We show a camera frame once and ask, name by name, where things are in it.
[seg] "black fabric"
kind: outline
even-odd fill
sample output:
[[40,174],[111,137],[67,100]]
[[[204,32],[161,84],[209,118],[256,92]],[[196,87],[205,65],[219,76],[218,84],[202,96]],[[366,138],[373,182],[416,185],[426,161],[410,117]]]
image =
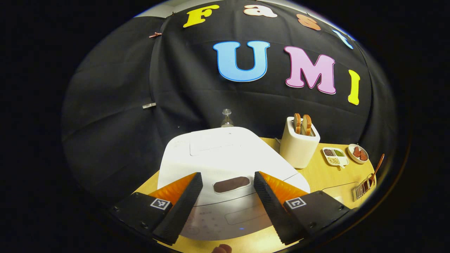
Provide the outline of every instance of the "black fabric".
[[149,66],[163,18],[133,18],[90,52],[74,74],[63,105],[65,154],[79,184],[111,205],[158,169],[164,145],[154,124]]
[[[161,132],[165,143],[181,133],[218,127],[223,108],[231,109],[235,125],[248,128],[258,136],[281,138],[285,118],[299,112],[311,116],[321,142],[358,141],[371,102],[370,77],[358,49],[347,48],[325,23],[318,21],[321,31],[301,25],[296,18],[299,12],[293,9],[259,2],[278,15],[267,18],[243,13],[243,6],[254,4],[253,1],[209,3],[213,4],[220,8],[213,10],[204,23],[186,29],[182,29],[187,20],[185,13],[198,6],[169,17],[164,35],[155,44],[157,58],[152,61],[157,64],[152,64],[150,69],[150,86],[155,100],[160,102],[155,113],[157,122],[165,126]],[[252,82],[224,79],[217,68],[213,45],[239,42],[238,67],[251,69],[253,51],[246,46],[250,40],[270,43],[267,73]],[[290,76],[290,58],[285,46],[304,49],[313,63],[320,54],[332,57],[336,61],[336,94],[324,94],[317,87],[288,87],[285,80]],[[358,106],[347,101],[351,83],[349,69],[361,77]]]
[[[213,4],[220,8],[205,22],[183,28],[188,11]],[[172,138],[219,127],[224,108],[232,110],[236,126],[261,137],[281,138],[286,117],[309,114],[320,142],[359,142],[375,166],[378,155],[389,152],[396,132],[393,97],[374,60],[348,38],[354,47],[349,49],[326,23],[317,20],[322,29],[312,30],[298,22],[300,12],[264,2],[257,4],[278,17],[244,14],[243,7],[252,4],[218,1],[166,19],[133,18],[87,55],[67,90],[62,139],[74,176],[98,200],[111,205],[132,193],[159,169]],[[154,32],[163,35],[149,38]],[[248,41],[269,42],[267,73],[252,82],[223,78],[212,47],[224,41],[241,44],[236,53],[241,69],[254,65]],[[286,46],[304,49],[312,63],[320,54],[333,58],[336,94],[322,93],[317,85],[287,86]],[[347,100],[349,69],[360,76],[357,106]],[[142,109],[151,102],[157,106]]]
[[385,154],[379,173],[377,172],[377,179],[380,180],[380,175],[385,174],[386,164],[389,164],[396,154],[399,135],[406,136],[407,130],[404,128],[402,132],[400,131],[399,101],[392,92],[387,76],[367,50],[359,43],[356,44],[366,60],[372,83],[370,117],[359,144],[369,154],[369,159],[374,168],[378,165],[381,155]]

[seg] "letter m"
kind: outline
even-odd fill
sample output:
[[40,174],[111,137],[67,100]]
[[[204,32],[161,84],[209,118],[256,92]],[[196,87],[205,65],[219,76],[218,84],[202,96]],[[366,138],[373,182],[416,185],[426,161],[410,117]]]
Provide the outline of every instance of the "letter m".
[[295,88],[301,88],[305,84],[301,80],[302,73],[310,89],[314,88],[315,83],[321,76],[317,89],[323,93],[335,94],[333,65],[334,59],[324,54],[319,55],[315,64],[311,62],[308,55],[301,48],[287,46],[284,51],[291,56],[291,76],[286,79],[286,85]]

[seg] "bread slice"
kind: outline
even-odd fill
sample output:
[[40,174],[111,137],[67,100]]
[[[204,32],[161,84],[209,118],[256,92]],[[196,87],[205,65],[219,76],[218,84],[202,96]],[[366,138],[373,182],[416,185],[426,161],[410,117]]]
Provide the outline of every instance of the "bread slice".
[[300,117],[300,114],[295,113],[294,114],[294,130],[296,134],[300,134],[300,125],[302,123],[302,118]]
[[303,122],[301,123],[301,131],[300,133],[306,136],[311,135],[311,117],[308,114],[303,115]]

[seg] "spice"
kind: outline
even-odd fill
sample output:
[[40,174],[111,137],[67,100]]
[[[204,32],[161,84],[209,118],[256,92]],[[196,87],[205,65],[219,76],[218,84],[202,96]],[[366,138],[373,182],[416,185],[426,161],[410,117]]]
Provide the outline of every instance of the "spice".
[[339,150],[334,150],[334,152],[336,153],[337,156],[345,156],[345,155],[342,154],[342,152],[339,151]]
[[338,165],[339,164],[339,160],[337,158],[331,158],[331,157],[327,157],[327,158],[328,158],[328,161],[331,164],[334,164],[334,165]]
[[329,149],[324,149],[325,155],[334,156],[333,152]]

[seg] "letter u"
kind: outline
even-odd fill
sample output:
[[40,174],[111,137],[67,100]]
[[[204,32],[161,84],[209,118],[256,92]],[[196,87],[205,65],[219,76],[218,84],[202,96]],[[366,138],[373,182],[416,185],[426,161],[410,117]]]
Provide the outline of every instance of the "letter u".
[[267,52],[270,44],[265,41],[249,41],[247,45],[253,48],[255,66],[249,70],[238,68],[236,63],[236,48],[241,44],[227,41],[215,44],[212,48],[217,51],[217,65],[219,73],[231,81],[254,81],[263,77],[267,71]]

